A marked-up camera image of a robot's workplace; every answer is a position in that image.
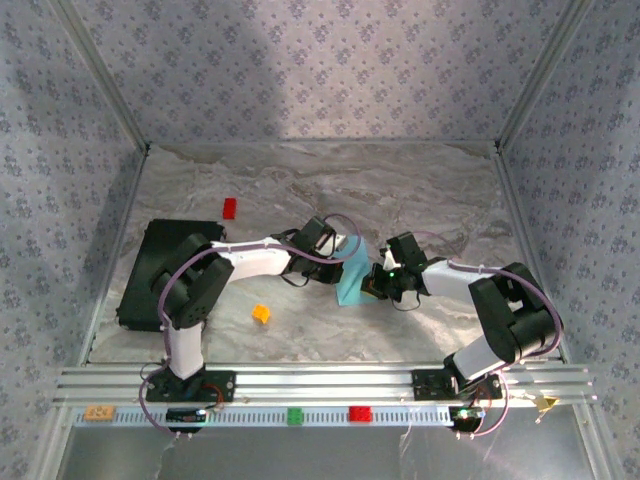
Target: red block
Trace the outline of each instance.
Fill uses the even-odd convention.
[[[371,423],[373,421],[371,407],[349,407],[349,421],[352,423]]]
[[[233,220],[236,218],[236,207],[238,200],[235,198],[225,198],[224,207],[222,208],[222,218],[225,220]]]

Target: wire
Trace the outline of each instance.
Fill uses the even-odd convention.
[[[398,310],[399,312],[412,312],[413,310],[417,310],[418,308],[420,308],[420,294],[416,293],[416,300],[418,300],[418,305],[416,305],[415,307],[412,308],[398,308],[398,306],[396,305],[395,300],[392,298],[391,299],[391,305],[393,305],[393,308],[395,308],[396,310]]]
[[[145,377],[142,376],[142,372],[144,371],[145,368],[147,368],[149,365],[158,365],[158,366],[162,366],[162,363],[160,362],[147,362],[145,363],[142,368],[140,369],[140,380],[144,380]]]
[[[224,403],[224,395],[222,394],[222,391],[218,388],[217,385],[214,385],[213,383],[205,383],[202,386],[202,388],[204,388],[205,390],[215,390],[216,392],[218,392],[218,395],[216,396],[216,403],[207,405],[206,407],[204,407],[203,410],[211,410],[212,408],[217,407],[221,403]]]
[[[483,437],[485,435],[489,435],[492,432],[495,432],[498,429],[498,427],[502,425],[502,423],[504,422],[504,419],[507,418],[507,413],[509,412],[509,385],[507,384],[507,379],[504,378],[504,375],[502,374],[502,372],[498,371],[496,373],[498,377],[500,377],[500,381],[504,385],[504,408],[502,409],[502,413],[500,413],[500,417],[498,417],[498,420],[496,420],[496,423],[494,423],[493,425],[491,425],[489,428],[487,428],[482,432],[478,432],[478,430],[480,430],[480,428],[482,427],[482,422],[480,422],[480,425],[478,426],[476,431],[473,432],[474,437]]]
[[[289,280],[285,275],[280,275],[280,278],[282,278],[286,283],[288,283],[292,287],[296,287],[296,288],[306,287],[309,284],[309,277],[307,277],[307,279],[304,281],[302,285],[298,285],[297,283],[294,283],[293,281]]]
[[[471,265],[460,265],[451,260],[448,261],[448,265],[453,270],[458,270],[461,272],[471,272],[471,273],[480,273],[480,274],[491,273],[493,275],[502,275],[503,277],[507,277],[511,280],[518,282],[520,285],[522,285],[531,293],[533,293],[536,297],[538,297],[538,299],[544,304],[544,306],[547,308],[547,310],[551,314],[551,318],[553,319],[553,325],[555,327],[555,335],[553,337],[553,342],[551,342],[551,344],[548,347],[542,348],[540,350],[536,350],[535,352],[531,352],[527,356],[531,357],[531,356],[537,356],[537,355],[546,355],[547,353],[552,352],[556,348],[558,348],[558,345],[560,345],[560,341],[562,340],[562,320],[560,320],[560,315],[558,314],[558,311],[555,309],[551,301],[535,285],[533,285],[528,280],[525,280],[521,276],[516,275],[515,273],[507,272],[506,270],[502,270],[496,267],[485,267],[483,265],[480,265],[478,267],[473,267]]]
[[[469,408],[473,407],[478,400],[482,400],[478,395],[478,392],[480,390],[482,390],[487,395],[487,400],[489,400],[489,406],[487,407],[487,409],[491,408],[491,406],[493,405],[493,399],[491,398],[491,394],[489,393],[489,390],[484,388],[482,385],[478,385],[478,387],[476,388],[476,395],[474,396],[473,401],[469,405]]]
[[[140,389],[138,390],[138,400],[140,402],[140,408],[142,408],[142,413],[144,413],[144,416],[147,418],[147,420],[149,420],[149,423],[151,425],[153,425],[157,430],[166,433],[168,435],[171,435],[172,437],[177,437],[179,435],[179,433],[176,432],[172,432],[169,428],[160,425],[158,422],[156,422],[156,419],[153,418],[153,415],[151,415],[151,412],[149,412],[149,409],[147,408],[146,402],[144,401],[144,389],[149,385],[149,382],[151,382],[151,379],[155,376],[158,375],[162,372],[164,372],[167,368],[169,368],[169,362],[166,362],[162,367],[154,370],[153,372],[151,372],[147,378],[145,378],[142,383],[140,384]]]
[[[176,272],[171,276],[171,278],[165,285],[164,289],[162,290],[162,293],[160,294],[160,298],[158,300],[158,308],[157,308],[158,317],[160,318],[160,321],[162,322],[162,326],[163,326],[164,349],[167,354],[167,359],[165,364],[161,368],[154,370],[146,377],[145,380],[143,380],[143,382],[140,384],[140,389],[138,390],[138,402],[140,403],[140,407],[142,408],[142,411],[145,417],[147,418],[147,420],[149,420],[149,423],[151,423],[151,425],[153,425],[155,428],[157,428],[160,431],[167,432],[173,435],[173,432],[171,432],[171,430],[169,430],[167,427],[163,427],[158,422],[156,422],[155,419],[152,417],[152,415],[149,413],[149,410],[147,409],[145,399],[144,399],[144,389],[149,384],[149,382],[151,381],[154,375],[157,375],[165,371],[167,368],[169,368],[169,365],[171,364],[171,343],[169,340],[169,329],[171,328],[171,319],[169,318],[167,313],[164,311],[164,305],[167,301],[167,297],[169,296],[169,292],[171,291],[173,286],[176,284],[178,279],[184,274],[184,272],[186,272],[193,264],[197,263],[207,255],[211,255],[212,253],[250,252],[253,250],[261,250],[261,249],[284,250],[284,251],[299,255],[301,257],[304,257],[308,260],[312,260],[314,262],[322,263],[325,265],[336,265],[339,263],[344,263],[347,260],[349,260],[351,257],[353,257],[358,251],[358,249],[360,248],[360,244],[362,243],[362,234],[360,233],[360,228],[358,228],[358,225],[349,217],[341,213],[332,213],[330,215],[327,215],[326,217],[324,217],[324,221],[327,221],[329,218],[334,218],[334,217],[338,217],[338,218],[342,218],[343,220],[346,220],[347,223],[351,225],[351,227],[353,228],[353,230],[355,230],[355,233],[356,233],[356,245],[348,255],[342,258],[322,258],[314,255],[309,255],[308,253],[303,252],[302,250],[298,250],[297,248],[290,247],[288,245],[267,244],[264,242],[256,242],[253,244],[226,245],[224,247],[219,246],[219,247],[208,248],[191,257],[189,260],[185,262],[184,265],[182,265],[180,268],[178,268],[178,270],[176,270]]]

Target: green lego brick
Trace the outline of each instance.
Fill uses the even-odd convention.
[[[287,425],[302,425],[304,421],[304,413],[301,408],[287,409]]]

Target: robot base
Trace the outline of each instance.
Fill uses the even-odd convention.
[[[479,390],[484,398],[493,400],[503,397],[498,375],[487,375],[471,383],[460,384],[459,380],[446,368],[433,370],[413,370],[414,400],[462,400],[471,401]]]
[[[186,380],[178,378],[171,369],[154,375],[147,389],[147,402],[162,403],[225,403],[233,401],[236,373],[206,371],[204,367]]]

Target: wall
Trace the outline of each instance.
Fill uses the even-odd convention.
[[[145,139],[494,139],[564,1],[74,0]]]
[[[49,4],[0,6],[0,478],[78,351],[139,155]]]
[[[576,362],[640,478],[640,5],[596,1],[508,166]]]

